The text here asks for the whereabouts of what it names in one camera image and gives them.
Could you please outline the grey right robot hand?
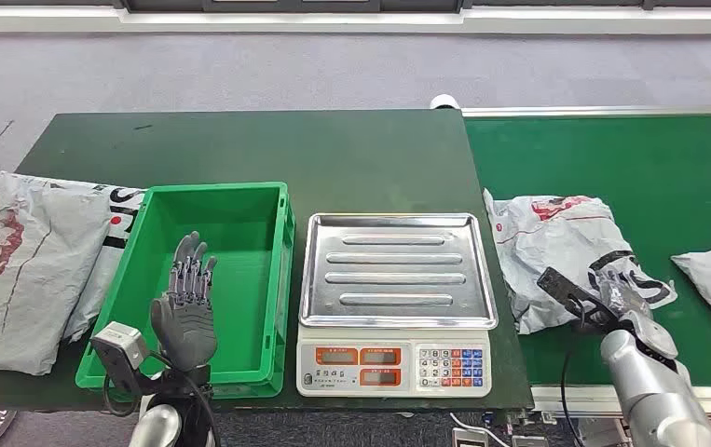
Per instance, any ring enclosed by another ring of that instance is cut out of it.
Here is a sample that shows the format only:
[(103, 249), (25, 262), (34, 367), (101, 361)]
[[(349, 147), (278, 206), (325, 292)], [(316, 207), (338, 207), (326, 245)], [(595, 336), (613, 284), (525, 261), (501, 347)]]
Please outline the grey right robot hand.
[(630, 311), (653, 319), (647, 301), (634, 290), (629, 280), (612, 267), (599, 270), (590, 269), (589, 279), (598, 290), (599, 302), (606, 306), (617, 318)]

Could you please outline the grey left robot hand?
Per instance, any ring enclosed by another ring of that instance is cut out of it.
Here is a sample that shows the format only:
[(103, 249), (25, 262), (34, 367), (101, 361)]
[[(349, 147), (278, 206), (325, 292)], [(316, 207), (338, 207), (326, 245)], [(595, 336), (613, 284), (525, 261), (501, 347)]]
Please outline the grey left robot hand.
[(189, 372), (206, 365), (217, 349), (212, 311), (212, 275), (217, 259), (193, 231), (176, 247), (168, 288), (152, 301), (150, 320), (161, 355)]

